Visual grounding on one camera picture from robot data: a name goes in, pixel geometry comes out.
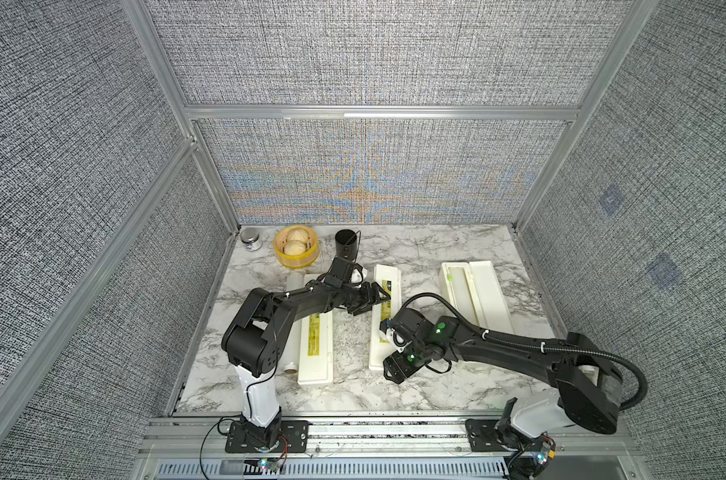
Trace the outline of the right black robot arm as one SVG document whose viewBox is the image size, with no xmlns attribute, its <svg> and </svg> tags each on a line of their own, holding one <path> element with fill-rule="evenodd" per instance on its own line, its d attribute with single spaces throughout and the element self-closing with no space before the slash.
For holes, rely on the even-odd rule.
<svg viewBox="0 0 726 480">
<path fill-rule="evenodd" d="M 548 384 L 537 395 L 508 401 L 494 427 L 507 450 L 569 426 L 603 435 L 618 429 L 622 375 L 581 334 L 536 339 L 483 329 L 457 315 L 431 321 L 412 308 L 381 321 L 379 330 L 397 347 L 383 362 L 385 378 L 396 384 L 438 360 L 488 364 Z"/>
</svg>

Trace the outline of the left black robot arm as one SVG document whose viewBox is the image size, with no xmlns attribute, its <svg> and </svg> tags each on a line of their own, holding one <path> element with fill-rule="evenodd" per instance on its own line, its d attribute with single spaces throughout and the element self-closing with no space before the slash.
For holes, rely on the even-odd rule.
<svg viewBox="0 0 726 480">
<path fill-rule="evenodd" d="M 301 288 L 251 290 L 221 340 L 242 388 L 246 429 L 264 442 L 280 429 L 273 379 L 296 321 L 337 308 L 357 316 L 390 299 L 382 285 L 365 279 L 361 265 L 344 258 L 335 258 L 327 272 Z"/>
</svg>

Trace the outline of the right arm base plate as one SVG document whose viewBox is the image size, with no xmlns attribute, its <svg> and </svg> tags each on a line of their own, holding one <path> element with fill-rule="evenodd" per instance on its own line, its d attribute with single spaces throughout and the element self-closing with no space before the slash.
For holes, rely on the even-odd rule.
<svg viewBox="0 0 726 480">
<path fill-rule="evenodd" d="M 473 452 L 518 452 L 552 450 L 554 440 L 546 435 L 529 438 L 504 419 L 468 419 L 465 422 Z"/>
</svg>

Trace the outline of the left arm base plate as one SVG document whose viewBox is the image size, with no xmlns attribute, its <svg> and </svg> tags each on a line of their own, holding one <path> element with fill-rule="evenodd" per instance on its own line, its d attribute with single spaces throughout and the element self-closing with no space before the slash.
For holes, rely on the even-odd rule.
<svg viewBox="0 0 726 480">
<path fill-rule="evenodd" d="M 267 427 L 256 426 L 244 418 L 226 422 L 228 454 L 305 453 L 309 439 L 308 421 L 276 419 Z"/>
</svg>

